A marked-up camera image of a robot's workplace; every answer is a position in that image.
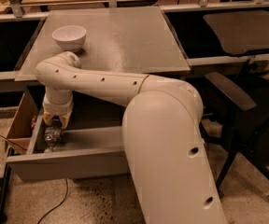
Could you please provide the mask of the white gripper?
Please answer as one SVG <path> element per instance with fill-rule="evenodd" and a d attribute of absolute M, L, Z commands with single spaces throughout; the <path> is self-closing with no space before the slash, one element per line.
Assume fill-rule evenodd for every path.
<path fill-rule="evenodd" d="M 43 120 L 46 125 L 51 126 L 53 117 L 57 116 L 62 123 L 62 129 L 66 129 L 73 110 L 73 94 L 69 90 L 55 90 L 45 88 L 43 99 Z"/>

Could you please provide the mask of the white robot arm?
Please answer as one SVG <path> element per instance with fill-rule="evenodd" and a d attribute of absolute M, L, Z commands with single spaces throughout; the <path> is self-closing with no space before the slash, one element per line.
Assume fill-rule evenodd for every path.
<path fill-rule="evenodd" d="M 124 150 L 146 224 L 228 224 L 199 123 L 203 102 L 189 83 L 148 74 L 83 70 L 67 51 L 40 62 L 44 121 L 69 121 L 73 91 L 121 105 Z"/>

